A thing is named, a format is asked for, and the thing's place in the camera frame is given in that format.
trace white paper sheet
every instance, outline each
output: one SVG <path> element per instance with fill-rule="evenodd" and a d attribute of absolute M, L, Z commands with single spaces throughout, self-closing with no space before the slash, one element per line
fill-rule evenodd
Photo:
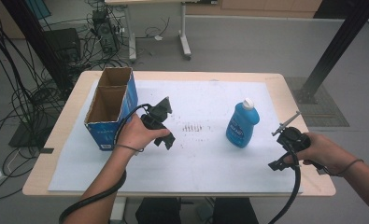
<path fill-rule="evenodd" d="M 271 132 L 278 120 L 264 83 L 221 81 L 137 81 L 139 104 L 158 104 L 169 96 L 173 114 L 164 125 L 176 137 L 170 150 L 153 143 L 133 157 L 121 192 L 281 193 L 291 192 L 294 172 L 267 165 L 285 150 Z M 90 94 L 70 133 L 49 190 L 83 191 L 100 172 L 110 152 L 101 151 L 83 121 Z M 234 106 L 252 99 L 260 123 L 245 148 L 232 145 L 225 130 Z"/>

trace human hand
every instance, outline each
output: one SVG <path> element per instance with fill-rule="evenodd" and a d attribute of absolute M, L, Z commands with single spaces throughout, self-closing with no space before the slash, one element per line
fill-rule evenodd
<path fill-rule="evenodd" d="M 135 150 L 146 147 L 152 140 L 158 137 L 164 137 L 170 134 L 168 129 L 150 130 L 147 129 L 137 114 L 132 115 L 131 121 L 127 122 L 120 133 L 117 145 L 126 147 L 116 147 L 116 150 L 130 152 L 130 156 L 135 154 Z"/>
<path fill-rule="evenodd" d="M 333 174 L 338 174 L 356 160 L 355 156 L 324 135 L 316 133 L 306 133 L 306 135 L 310 138 L 310 147 L 297 152 L 298 160 L 304 160 L 305 165 L 309 165 L 311 161 L 314 161 L 327 167 Z M 292 157 L 284 158 L 284 162 L 292 163 Z"/>

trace bracelet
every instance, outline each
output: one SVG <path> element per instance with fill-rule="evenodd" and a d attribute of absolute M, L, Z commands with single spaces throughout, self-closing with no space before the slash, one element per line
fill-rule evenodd
<path fill-rule="evenodd" d="M 356 160 L 354 160 L 353 162 L 351 162 L 347 167 L 345 167 L 345 169 L 344 169 L 343 171 L 339 172 L 338 174 L 333 174 L 333 173 L 331 173 L 331 172 L 330 172 L 327 168 L 325 168 L 325 167 L 324 167 L 323 169 L 324 169 L 324 171 L 325 171 L 328 175 L 343 177 L 344 172 L 346 172 L 346 171 L 350 168 L 350 166 L 352 166 L 354 163 L 356 163 L 356 162 L 358 162 L 358 161 L 364 162 L 364 160 L 362 160 L 362 159 L 356 159 Z"/>
<path fill-rule="evenodd" d="M 124 146 L 124 145 L 120 145 L 120 144 L 116 144 L 115 147 L 126 147 L 126 148 L 129 148 L 133 151 L 136 151 L 136 152 L 142 152 L 144 151 L 144 148 L 141 148 L 141 149 L 135 149 L 134 147 L 128 147 L 128 146 Z"/>

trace bottle label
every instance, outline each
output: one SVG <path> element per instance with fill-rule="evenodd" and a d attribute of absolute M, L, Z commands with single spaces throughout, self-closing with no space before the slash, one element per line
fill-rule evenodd
<path fill-rule="evenodd" d="M 243 140 L 244 134 L 240 126 L 237 124 L 236 120 L 231 119 L 229 129 L 236 135 L 236 137 L 240 140 Z"/>

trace floor mat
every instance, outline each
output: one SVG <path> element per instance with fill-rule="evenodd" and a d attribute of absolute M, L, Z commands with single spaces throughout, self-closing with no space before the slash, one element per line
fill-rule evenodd
<path fill-rule="evenodd" d="M 297 91 L 306 82 L 306 77 L 285 77 L 291 90 Z M 339 110 L 335 101 L 321 85 L 315 94 L 317 104 L 298 104 L 307 127 L 349 127 L 349 123 Z"/>

